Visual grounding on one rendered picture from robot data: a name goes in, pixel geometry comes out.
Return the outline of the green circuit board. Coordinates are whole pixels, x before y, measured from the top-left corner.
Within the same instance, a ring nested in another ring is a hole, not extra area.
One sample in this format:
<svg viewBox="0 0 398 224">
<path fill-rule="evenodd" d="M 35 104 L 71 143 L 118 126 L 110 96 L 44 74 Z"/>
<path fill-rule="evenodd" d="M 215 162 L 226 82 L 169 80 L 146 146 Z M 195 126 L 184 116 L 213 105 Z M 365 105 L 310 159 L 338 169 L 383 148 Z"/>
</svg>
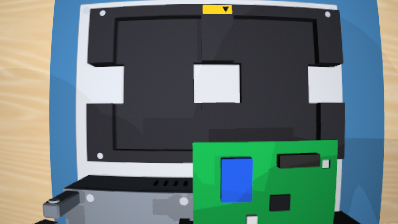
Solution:
<svg viewBox="0 0 398 224">
<path fill-rule="evenodd" d="M 193 224 L 333 224 L 337 152 L 338 140 L 193 142 Z"/>
</svg>

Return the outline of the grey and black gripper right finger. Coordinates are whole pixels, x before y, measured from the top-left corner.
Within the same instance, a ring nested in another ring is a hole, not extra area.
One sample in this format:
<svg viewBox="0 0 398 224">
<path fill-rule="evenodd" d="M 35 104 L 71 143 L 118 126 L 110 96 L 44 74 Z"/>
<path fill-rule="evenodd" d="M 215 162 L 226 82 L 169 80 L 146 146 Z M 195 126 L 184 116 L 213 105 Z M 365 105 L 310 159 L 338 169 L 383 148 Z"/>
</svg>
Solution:
<svg viewBox="0 0 398 224">
<path fill-rule="evenodd" d="M 360 223 L 342 211 L 335 211 L 333 224 L 360 224 Z"/>
</svg>

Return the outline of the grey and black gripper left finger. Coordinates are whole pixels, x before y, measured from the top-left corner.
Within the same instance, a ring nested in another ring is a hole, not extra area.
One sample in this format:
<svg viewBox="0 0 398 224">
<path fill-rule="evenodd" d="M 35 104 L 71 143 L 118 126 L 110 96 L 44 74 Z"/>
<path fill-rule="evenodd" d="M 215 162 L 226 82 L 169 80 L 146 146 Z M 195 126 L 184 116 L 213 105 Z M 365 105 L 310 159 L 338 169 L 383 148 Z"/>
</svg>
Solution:
<svg viewBox="0 0 398 224">
<path fill-rule="evenodd" d="M 193 224 L 193 221 L 190 221 L 190 218 L 180 218 L 179 224 Z"/>
</svg>

